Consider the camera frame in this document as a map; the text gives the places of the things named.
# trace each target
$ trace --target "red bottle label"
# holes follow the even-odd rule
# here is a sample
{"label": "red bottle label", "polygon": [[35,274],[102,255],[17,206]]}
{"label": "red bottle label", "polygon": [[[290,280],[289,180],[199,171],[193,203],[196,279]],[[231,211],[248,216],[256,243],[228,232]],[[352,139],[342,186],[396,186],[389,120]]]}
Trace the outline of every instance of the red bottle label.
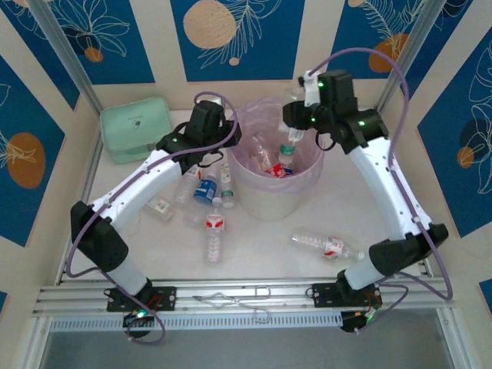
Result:
{"label": "red bottle label", "polygon": [[274,167],[268,169],[266,172],[270,175],[274,175],[277,178],[283,178],[287,175],[281,163],[278,163]]}

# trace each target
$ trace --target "bottle cap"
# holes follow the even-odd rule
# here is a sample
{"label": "bottle cap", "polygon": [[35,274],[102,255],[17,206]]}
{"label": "bottle cap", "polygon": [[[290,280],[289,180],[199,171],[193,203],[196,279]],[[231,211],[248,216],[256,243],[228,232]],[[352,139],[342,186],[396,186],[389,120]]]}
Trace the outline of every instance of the bottle cap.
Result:
{"label": "bottle cap", "polygon": [[221,206],[222,206],[222,199],[221,199],[221,198],[213,198],[213,199],[212,199],[212,204],[213,204],[215,207],[219,208],[219,207],[221,207]]}

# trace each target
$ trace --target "beige circle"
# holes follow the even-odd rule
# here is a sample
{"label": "beige circle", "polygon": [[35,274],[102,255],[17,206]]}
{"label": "beige circle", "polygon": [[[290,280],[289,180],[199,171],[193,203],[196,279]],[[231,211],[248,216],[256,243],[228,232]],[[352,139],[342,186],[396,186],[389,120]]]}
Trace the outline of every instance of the beige circle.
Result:
{"label": "beige circle", "polygon": [[184,33],[198,48],[220,48],[236,34],[232,13],[216,0],[200,0],[184,15]]}
{"label": "beige circle", "polygon": [[28,7],[28,3],[25,0],[12,0],[15,4],[20,5],[23,8]]}
{"label": "beige circle", "polygon": [[347,0],[347,1],[348,1],[348,6],[351,6],[352,8],[361,6],[366,2],[366,0]]}
{"label": "beige circle", "polygon": [[229,59],[229,64],[235,67],[236,65],[239,64],[239,59],[238,58],[230,58]]}

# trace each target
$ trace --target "blue bottle label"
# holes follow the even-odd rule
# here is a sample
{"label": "blue bottle label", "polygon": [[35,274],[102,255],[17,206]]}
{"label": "blue bottle label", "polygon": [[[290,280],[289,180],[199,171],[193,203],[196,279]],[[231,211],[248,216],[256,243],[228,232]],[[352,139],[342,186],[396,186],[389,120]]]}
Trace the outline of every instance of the blue bottle label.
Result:
{"label": "blue bottle label", "polygon": [[194,199],[202,204],[211,204],[217,191],[217,184],[210,179],[202,179],[194,192]]}

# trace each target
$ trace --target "black mounting bracket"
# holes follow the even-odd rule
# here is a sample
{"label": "black mounting bracket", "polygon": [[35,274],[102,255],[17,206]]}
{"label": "black mounting bracket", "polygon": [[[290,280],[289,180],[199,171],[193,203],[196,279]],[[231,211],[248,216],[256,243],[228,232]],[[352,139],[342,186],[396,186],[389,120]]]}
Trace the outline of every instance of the black mounting bracket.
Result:
{"label": "black mounting bracket", "polygon": [[336,283],[316,283],[312,285],[312,296],[315,308],[375,308],[383,301],[381,292],[374,284],[348,296],[342,296]]}
{"label": "black mounting bracket", "polygon": [[[176,304],[176,287],[151,287],[147,291],[150,297],[145,303],[153,311],[174,311]],[[106,311],[111,313],[132,312],[140,309],[136,303],[124,296],[117,288],[105,290],[108,296]]]}

